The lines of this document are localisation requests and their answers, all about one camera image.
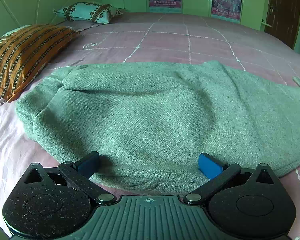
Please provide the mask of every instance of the gray-green towel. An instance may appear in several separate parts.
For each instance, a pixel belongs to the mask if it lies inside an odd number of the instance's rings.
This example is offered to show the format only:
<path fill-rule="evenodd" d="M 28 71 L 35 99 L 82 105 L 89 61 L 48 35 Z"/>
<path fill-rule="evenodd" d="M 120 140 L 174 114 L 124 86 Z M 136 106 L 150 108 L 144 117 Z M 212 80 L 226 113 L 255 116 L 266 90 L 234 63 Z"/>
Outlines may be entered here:
<path fill-rule="evenodd" d="M 183 194 L 207 152 L 278 176 L 300 165 L 300 87 L 221 65 L 124 63 L 56 70 L 17 102 L 30 138 L 59 162 L 102 156 L 92 181 Z"/>

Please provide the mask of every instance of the pillow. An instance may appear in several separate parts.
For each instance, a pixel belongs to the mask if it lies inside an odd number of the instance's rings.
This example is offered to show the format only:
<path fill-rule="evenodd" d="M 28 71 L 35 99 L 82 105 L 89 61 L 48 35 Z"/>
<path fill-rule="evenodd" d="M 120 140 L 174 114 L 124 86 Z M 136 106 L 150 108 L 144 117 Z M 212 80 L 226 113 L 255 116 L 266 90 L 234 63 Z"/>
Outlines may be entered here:
<path fill-rule="evenodd" d="M 92 22 L 108 24 L 112 18 L 122 13 L 110 4 L 97 4 L 78 2 L 58 11 L 53 10 L 58 16 L 68 21 L 90 20 Z"/>
<path fill-rule="evenodd" d="M 2 37 L 0 38 L 0 42 L 3 41 L 3 40 L 5 39 L 5 36 L 10 36 L 10 35 L 12 35 L 13 33 L 15 33 L 16 31 L 21 30 L 21 29 L 23 29 L 23 28 L 25 28 L 25 27 L 28 27 L 28 26 L 31 26 L 31 25 L 25 25 L 25 26 L 22 26 L 22 27 L 20 27 L 20 28 L 16 28 L 16 29 L 14 29 L 14 30 L 12 30 L 12 31 L 10 31 L 10 32 L 7 32 L 6 34 L 2 35 Z"/>
<path fill-rule="evenodd" d="M 77 32 L 84 31 L 84 30 L 89 29 L 91 27 L 97 27 L 99 25 L 100 24 L 98 24 L 96 22 L 82 20 L 81 18 L 78 18 L 78 20 L 75 20 L 73 22 L 63 21 L 63 22 L 57 24 L 57 26 L 66 26 L 66 27 L 68 27 L 70 29 L 73 29 Z"/>
<path fill-rule="evenodd" d="M 78 33 L 54 25 L 30 25 L 0 38 L 0 97 L 11 102 Z"/>

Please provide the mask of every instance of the door handle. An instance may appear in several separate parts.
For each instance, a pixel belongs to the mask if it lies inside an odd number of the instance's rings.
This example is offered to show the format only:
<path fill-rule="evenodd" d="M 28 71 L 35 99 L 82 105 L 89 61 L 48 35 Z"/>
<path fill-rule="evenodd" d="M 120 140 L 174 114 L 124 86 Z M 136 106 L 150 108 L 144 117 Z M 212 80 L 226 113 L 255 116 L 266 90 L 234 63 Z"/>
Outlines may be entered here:
<path fill-rule="evenodd" d="M 277 11 L 277 8 L 273 5 L 270 7 L 270 14 L 273 14 L 273 11 Z"/>

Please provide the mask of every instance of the wooden door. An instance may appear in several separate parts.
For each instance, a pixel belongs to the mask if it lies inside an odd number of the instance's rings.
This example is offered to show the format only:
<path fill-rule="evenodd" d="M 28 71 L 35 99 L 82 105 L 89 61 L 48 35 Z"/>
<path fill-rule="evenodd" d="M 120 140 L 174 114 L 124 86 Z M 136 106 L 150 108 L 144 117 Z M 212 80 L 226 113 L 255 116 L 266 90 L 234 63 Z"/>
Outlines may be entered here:
<path fill-rule="evenodd" d="M 294 48 L 300 23 L 300 0 L 270 0 L 265 32 Z"/>

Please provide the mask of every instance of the bed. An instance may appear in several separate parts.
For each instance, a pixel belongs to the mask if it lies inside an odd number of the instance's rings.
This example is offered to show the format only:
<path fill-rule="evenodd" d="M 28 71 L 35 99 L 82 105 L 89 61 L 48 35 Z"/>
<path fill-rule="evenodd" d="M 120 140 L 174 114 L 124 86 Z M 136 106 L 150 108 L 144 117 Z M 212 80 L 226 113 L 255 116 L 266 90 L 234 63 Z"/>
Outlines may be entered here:
<path fill-rule="evenodd" d="M 242 25 L 218 19 L 161 13 L 127 13 L 108 25 L 83 30 L 50 61 L 23 94 L 57 68 L 93 63 L 154 62 L 201 64 L 217 60 L 276 83 L 296 86 L 300 55 L 278 39 Z M 14 108 L 0 106 L 0 227 L 10 235 L 2 206 L 30 163 L 55 167 L 58 162 L 24 132 Z M 297 208 L 289 233 L 300 239 L 300 167 L 281 182 Z M 104 187 L 113 194 L 130 194 Z"/>

